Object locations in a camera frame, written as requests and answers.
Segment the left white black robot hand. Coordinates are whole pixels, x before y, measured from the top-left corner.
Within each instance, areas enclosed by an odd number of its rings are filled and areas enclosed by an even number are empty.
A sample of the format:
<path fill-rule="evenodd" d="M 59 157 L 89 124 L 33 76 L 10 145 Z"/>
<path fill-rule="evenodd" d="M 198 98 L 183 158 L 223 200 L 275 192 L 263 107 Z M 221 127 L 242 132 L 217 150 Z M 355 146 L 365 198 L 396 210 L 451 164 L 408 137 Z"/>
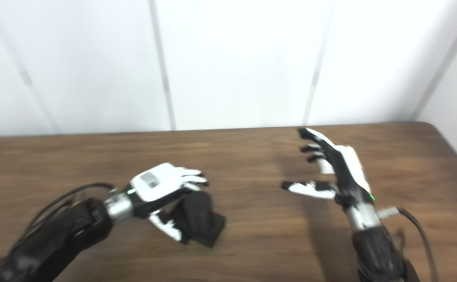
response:
<path fill-rule="evenodd" d="M 209 181 L 202 171 L 162 163 L 130 180 L 126 195 L 131 201 L 134 217 L 148 219 L 173 240 L 184 242 L 183 231 L 162 209 L 207 186 Z"/>

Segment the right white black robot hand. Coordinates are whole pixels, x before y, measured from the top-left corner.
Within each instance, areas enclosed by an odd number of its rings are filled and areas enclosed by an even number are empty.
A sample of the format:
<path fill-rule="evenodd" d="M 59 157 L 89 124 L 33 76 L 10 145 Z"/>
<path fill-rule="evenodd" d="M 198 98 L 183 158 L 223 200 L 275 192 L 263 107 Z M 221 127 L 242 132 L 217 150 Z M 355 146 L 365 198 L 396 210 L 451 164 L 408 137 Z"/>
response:
<path fill-rule="evenodd" d="M 297 132 L 301 139 L 310 141 L 300 148 L 303 153 L 313 153 L 307 162 L 317 163 L 322 174 L 333 174 L 336 181 L 283 181 L 281 189 L 319 199 L 332 199 L 344 209 L 357 204 L 374 205 L 371 187 L 354 148 L 336 145 L 322 133 L 307 127 L 300 127 Z"/>

